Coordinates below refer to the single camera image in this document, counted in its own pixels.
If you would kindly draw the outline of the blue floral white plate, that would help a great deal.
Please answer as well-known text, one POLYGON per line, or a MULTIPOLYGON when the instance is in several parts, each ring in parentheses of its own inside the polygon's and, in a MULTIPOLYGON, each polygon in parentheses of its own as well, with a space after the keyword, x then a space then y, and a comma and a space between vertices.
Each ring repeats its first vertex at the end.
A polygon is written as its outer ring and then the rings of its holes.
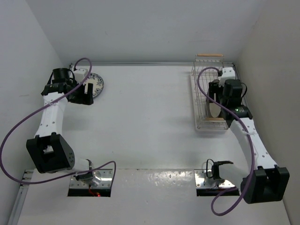
POLYGON ((102 90, 104 89, 104 84, 105 84, 104 80, 100 75, 96 73, 90 74, 89 78, 87 79, 87 83, 93 85, 93 92, 92 92, 93 98, 99 96, 102 90))

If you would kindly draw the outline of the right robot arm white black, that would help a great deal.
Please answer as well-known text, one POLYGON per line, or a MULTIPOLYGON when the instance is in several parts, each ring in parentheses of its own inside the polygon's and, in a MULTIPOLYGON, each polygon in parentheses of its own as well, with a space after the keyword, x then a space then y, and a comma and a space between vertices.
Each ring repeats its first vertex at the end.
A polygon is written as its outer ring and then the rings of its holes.
POLYGON ((245 191, 243 199, 248 204, 281 201, 290 174, 272 159, 261 141, 253 116, 242 103, 246 92, 245 84, 236 79, 209 83, 207 101, 221 105, 220 117, 237 138, 249 167, 249 172, 243 172, 230 160, 216 161, 210 175, 214 180, 228 179, 245 191))

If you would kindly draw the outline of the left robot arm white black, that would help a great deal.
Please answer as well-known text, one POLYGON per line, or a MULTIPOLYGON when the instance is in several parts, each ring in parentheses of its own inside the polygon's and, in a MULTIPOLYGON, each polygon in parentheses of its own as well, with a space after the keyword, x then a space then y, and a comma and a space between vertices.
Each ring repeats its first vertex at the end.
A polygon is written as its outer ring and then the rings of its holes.
POLYGON ((27 151, 40 173, 62 171, 88 173, 92 169, 91 161, 76 157, 62 136, 62 123, 67 104, 93 104, 93 85, 80 84, 87 74, 88 70, 84 68, 75 71, 68 68, 53 69, 41 93, 45 109, 34 138, 26 142, 27 151))

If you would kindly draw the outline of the grey rim cream plate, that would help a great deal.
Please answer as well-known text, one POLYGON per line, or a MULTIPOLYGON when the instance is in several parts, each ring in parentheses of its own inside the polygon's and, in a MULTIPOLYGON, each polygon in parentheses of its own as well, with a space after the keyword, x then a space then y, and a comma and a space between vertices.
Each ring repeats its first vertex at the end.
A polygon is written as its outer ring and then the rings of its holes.
POLYGON ((206 98, 206 111, 208 118, 221 118, 221 108, 206 98))

